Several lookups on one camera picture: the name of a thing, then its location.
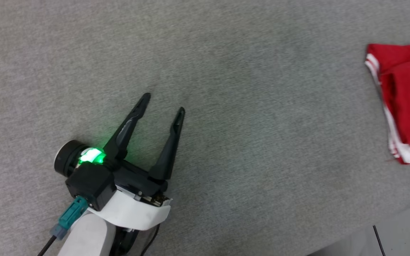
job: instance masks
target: white stripe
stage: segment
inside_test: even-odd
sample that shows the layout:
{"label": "white stripe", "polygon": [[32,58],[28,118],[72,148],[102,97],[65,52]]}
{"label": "white stripe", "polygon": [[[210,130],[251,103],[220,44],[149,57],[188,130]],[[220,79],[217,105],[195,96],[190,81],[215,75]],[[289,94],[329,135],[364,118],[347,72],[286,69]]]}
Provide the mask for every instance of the white stripe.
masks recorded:
{"label": "white stripe", "polygon": [[379,73],[380,65],[376,57],[374,57],[374,55],[372,55],[371,53],[368,53],[368,55],[366,55],[366,58],[374,64],[374,67],[376,68],[377,73]]}
{"label": "white stripe", "polygon": [[374,82],[376,83],[377,86],[379,86],[380,85],[379,77],[373,65],[371,65],[371,63],[368,60],[365,61],[365,65],[369,68],[369,71],[371,71],[371,76],[373,77]]}

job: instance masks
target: gray carpet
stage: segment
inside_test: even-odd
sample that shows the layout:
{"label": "gray carpet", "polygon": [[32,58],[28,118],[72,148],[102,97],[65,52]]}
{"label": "gray carpet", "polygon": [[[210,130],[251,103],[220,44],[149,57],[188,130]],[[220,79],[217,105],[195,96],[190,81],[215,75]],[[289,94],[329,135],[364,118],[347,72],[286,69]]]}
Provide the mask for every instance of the gray carpet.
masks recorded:
{"label": "gray carpet", "polygon": [[372,42],[410,44],[410,1],[0,0],[0,255],[37,254],[72,200],[56,152],[103,146],[144,92],[141,167],[186,109],[147,255],[304,256],[410,207]]}

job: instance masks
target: red cloth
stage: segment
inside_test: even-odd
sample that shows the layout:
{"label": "red cloth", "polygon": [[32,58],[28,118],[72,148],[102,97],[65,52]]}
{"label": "red cloth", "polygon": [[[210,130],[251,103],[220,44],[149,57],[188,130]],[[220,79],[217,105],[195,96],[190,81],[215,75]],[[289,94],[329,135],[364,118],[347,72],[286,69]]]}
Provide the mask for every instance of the red cloth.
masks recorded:
{"label": "red cloth", "polygon": [[[366,63],[376,82],[380,83],[384,105],[393,117],[395,131],[391,131],[392,136],[410,146],[410,45],[370,44]],[[399,154],[403,157],[403,152],[398,150],[400,142],[390,147],[395,157]]]}

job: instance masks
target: teal connector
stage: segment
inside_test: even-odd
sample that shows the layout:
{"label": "teal connector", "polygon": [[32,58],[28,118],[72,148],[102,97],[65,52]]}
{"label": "teal connector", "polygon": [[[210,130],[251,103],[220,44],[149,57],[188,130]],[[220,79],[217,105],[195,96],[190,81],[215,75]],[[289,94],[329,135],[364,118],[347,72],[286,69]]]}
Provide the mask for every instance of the teal connector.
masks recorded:
{"label": "teal connector", "polygon": [[77,196],[72,204],[67,208],[67,210],[61,215],[58,219],[58,224],[69,230],[70,226],[80,218],[80,216],[86,211],[88,208],[88,203],[86,199],[81,196]]}
{"label": "teal connector", "polygon": [[88,208],[88,202],[81,196],[77,196],[72,204],[67,208],[67,210],[58,219],[58,224],[56,224],[51,230],[50,234],[55,236],[58,240],[64,238],[70,226],[80,218],[80,216]]}

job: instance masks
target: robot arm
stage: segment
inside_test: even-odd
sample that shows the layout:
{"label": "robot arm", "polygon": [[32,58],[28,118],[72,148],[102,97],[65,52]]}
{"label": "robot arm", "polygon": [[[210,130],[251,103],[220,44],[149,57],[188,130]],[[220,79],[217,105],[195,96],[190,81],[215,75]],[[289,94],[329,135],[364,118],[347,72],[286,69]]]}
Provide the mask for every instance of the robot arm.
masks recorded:
{"label": "robot arm", "polygon": [[148,172],[124,160],[130,137],[149,100],[150,94],[141,97],[103,149],[72,140],[58,152],[56,172],[67,177],[70,195],[83,197],[89,206],[89,214],[76,221],[60,255],[94,255],[77,249],[83,246],[94,248],[100,256],[110,251],[112,255],[125,255],[138,230],[158,225],[169,214],[171,199],[163,193],[172,175],[184,108],[178,110],[164,149]]}

